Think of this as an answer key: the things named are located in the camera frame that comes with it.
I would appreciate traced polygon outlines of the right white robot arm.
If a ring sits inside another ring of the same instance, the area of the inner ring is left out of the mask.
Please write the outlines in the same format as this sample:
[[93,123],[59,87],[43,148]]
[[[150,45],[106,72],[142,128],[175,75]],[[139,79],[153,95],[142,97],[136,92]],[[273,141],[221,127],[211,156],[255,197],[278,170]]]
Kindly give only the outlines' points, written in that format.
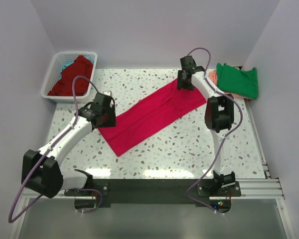
[[229,146],[225,144],[227,133],[234,122],[234,103],[231,95],[225,94],[205,75],[205,69],[197,66],[192,56],[180,58],[181,69],[177,75],[177,89],[198,90],[206,99],[205,125],[210,130],[215,151],[213,178],[202,180],[197,187],[208,196],[222,196],[235,185],[236,177],[231,164]]

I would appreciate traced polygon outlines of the pink red t-shirt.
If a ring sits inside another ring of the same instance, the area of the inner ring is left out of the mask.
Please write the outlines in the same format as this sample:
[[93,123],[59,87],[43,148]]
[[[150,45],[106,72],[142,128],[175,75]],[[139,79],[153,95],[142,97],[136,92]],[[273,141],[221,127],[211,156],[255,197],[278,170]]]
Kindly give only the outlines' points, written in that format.
[[121,156],[145,139],[190,111],[206,104],[198,89],[178,90],[173,80],[116,117],[116,126],[99,132],[116,154]]

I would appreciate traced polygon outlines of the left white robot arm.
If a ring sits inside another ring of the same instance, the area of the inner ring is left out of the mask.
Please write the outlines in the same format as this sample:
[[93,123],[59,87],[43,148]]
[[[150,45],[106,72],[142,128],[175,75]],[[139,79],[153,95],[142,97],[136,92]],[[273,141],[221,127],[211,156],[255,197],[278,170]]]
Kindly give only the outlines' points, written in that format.
[[93,130],[114,126],[116,111],[112,93],[97,93],[51,142],[24,154],[22,185],[47,198],[53,198],[62,190],[89,195],[94,189],[92,175],[79,169],[62,172],[60,166],[69,152]]

